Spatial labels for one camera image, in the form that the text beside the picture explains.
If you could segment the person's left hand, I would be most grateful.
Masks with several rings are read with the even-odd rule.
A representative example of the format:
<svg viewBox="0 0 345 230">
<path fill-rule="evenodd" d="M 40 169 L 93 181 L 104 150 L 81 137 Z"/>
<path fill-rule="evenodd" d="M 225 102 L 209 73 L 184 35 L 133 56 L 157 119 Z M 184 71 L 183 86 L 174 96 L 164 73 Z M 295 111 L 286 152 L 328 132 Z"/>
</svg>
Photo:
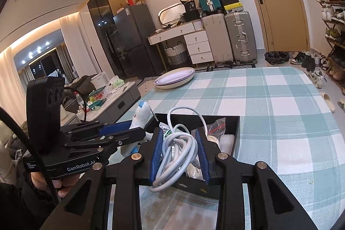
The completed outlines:
<svg viewBox="0 0 345 230">
<path fill-rule="evenodd" d="M 48 185 L 40 172 L 33 172 L 30 174 L 34 186 L 39 190 L 48 191 Z M 72 187 L 79 181 L 80 175 L 67 176 L 62 179 L 52 180 L 53 186 L 57 190 L 60 198 L 66 197 Z"/>
</svg>

